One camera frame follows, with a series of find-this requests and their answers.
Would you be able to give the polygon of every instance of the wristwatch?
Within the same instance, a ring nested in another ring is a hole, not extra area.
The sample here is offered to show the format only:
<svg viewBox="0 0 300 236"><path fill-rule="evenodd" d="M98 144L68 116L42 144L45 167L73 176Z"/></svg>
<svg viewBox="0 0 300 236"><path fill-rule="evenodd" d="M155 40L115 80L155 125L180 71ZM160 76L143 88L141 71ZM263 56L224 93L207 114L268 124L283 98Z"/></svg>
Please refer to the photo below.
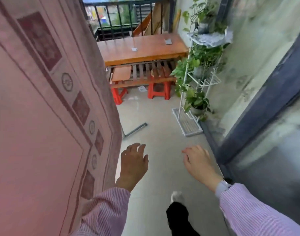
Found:
<svg viewBox="0 0 300 236"><path fill-rule="evenodd" d="M218 184L216 190L215 190L215 196L220 199L220 196L222 192L230 189L230 187L234 185L234 181L231 178L224 178L221 180L221 182Z"/></svg>

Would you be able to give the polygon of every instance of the white plant stand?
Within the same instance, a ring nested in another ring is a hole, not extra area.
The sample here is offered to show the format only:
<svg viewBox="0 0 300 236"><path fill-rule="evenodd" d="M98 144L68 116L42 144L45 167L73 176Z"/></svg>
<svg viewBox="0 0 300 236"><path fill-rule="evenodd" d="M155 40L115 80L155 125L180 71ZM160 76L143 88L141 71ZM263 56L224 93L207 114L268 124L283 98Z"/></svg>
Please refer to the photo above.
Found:
<svg viewBox="0 0 300 236"><path fill-rule="evenodd" d="M214 38L213 38L214 34L198 35L197 32L192 32L192 33L188 33L187 36L191 39L191 47L193 45L193 42L197 43L198 45L204 45L204 46L208 46L208 47L216 46L216 43L214 42ZM188 77L191 78L196 83L196 90L200 89L200 91L203 91L205 88L207 88L207 92L206 92L206 97L207 97L211 86L221 83L221 80L216 75L218 64L219 64L220 60L221 60L221 57L219 58L216 66L213 68L213 71L211 72L211 76L204 80L195 79L193 72L188 72L188 63L187 63L183 84L186 83L186 80ZM184 96L184 93L182 92L181 97L180 97L179 108L172 109L172 112L177 119L177 122L180 126L180 129L182 130L183 135L185 135L186 137L190 137L193 135L203 133L203 130L199 124L199 117L194 116L191 113L191 111L189 111L188 113L185 113L184 108L182 106L183 105L183 96Z"/></svg>

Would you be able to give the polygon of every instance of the wooden bench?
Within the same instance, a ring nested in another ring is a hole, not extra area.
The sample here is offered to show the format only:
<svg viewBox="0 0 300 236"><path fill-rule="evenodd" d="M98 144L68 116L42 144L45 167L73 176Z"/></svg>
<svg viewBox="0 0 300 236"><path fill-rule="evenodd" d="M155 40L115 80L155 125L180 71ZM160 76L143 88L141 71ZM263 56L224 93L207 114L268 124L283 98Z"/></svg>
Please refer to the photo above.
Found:
<svg viewBox="0 0 300 236"><path fill-rule="evenodd" d="M115 103L121 104L123 102L122 96L128 93L126 87L140 85L149 85L149 98L164 96L165 99L169 99L169 94L164 95L155 92L153 87L156 83L166 83L164 84L164 91L165 93L169 92L170 83L176 80L174 76L170 76L175 66L176 63L172 59L112 67L109 71L109 80ZM118 92L118 88L123 88L121 93Z"/></svg>

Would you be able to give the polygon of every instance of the wooden table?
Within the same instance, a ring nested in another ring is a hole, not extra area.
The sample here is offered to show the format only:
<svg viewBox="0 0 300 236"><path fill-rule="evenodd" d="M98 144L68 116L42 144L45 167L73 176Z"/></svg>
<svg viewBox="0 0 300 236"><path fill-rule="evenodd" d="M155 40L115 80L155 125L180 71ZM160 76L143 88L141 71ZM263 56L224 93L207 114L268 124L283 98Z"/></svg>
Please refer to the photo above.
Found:
<svg viewBox="0 0 300 236"><path fill-rule="evenodd" d="M166 45L166 39L171 39L172 44ZM105 66L172 59L188 54L188 48L176 33L112 39L97 42L97 46Z"/></svg>

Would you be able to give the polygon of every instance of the left hand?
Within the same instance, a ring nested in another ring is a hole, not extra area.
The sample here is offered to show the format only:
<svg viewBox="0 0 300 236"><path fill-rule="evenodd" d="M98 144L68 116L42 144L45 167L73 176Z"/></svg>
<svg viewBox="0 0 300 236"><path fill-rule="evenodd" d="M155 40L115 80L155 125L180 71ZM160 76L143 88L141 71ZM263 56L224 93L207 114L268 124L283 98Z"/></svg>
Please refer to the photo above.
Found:
<svg viewBox="0 0 300 236"><path fill-rule="evenodd" d="M120 177L115 184L116 187L124 188L131 192L143 178L149 164L149 156L143 156L144 150L145 144L134 143L122 152Z"/></svg>

